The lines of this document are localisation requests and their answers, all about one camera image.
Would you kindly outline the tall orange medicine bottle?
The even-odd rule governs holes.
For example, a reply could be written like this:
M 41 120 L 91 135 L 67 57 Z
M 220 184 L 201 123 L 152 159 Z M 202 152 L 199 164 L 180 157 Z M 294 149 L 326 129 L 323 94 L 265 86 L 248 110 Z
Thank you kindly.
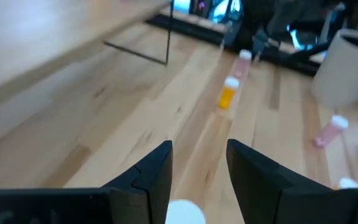
M 333 186 L 333 189 L 358 189 L 358 182 L 356 182 L 354 179 L 343 177 L 337 182 L 337 184 Z

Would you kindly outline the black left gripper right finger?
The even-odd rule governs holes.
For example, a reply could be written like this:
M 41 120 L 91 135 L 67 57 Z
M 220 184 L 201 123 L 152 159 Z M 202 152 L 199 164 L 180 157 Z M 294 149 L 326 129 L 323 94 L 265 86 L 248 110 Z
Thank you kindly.
M 226 159 L 246 224 L 358 224 L 358 188 L 333 190 L 236 139 Z

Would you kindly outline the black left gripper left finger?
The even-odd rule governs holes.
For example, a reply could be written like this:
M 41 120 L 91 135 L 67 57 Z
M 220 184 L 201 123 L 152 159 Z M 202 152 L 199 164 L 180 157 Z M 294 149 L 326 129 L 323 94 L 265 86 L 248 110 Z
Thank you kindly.
M 0 189 L 0 224 L 164 224 L 172 164 L 166 140 L 98 188 Z

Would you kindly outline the pink medicine bottle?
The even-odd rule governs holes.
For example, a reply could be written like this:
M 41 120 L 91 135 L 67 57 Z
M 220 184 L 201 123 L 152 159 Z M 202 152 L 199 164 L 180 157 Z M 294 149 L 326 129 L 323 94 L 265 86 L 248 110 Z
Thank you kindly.
M 250 65 L 252 62 L 252 52 L 242 49 L 239 52 L 238 58 L 236 60 L 234 76 L 238 79 L 241 79 L 243 76 L 248 74 Z
M 349 121 L 346 117 L 338 114 L 333 115 L 322 131 L 314 138 L 315 146 L 327 146 L 336 136 L 341 134 L 348 127 Z

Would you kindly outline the wide orange medicine bottle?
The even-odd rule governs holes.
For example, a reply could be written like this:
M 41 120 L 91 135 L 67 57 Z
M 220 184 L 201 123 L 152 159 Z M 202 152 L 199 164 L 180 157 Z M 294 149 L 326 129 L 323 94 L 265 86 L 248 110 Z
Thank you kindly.
M 179 199 L 169 202 L 165 224 L 206 224 L 206 219 L 195 203 Z

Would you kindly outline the white plant pot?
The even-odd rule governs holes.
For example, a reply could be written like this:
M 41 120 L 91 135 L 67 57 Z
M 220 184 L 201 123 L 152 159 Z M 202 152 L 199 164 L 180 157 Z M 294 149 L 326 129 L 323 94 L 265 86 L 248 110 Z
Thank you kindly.
M 358 101 L 358 30 L 337 31 L 313 78 L 311 93 L 327 108 Z

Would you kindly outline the wooden shelf with black frame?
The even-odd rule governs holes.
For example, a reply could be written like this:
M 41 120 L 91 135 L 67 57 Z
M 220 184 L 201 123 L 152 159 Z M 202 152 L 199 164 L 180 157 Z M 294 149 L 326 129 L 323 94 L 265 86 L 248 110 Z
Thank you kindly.
M 0 103 L 172 0 L 0 0 Z

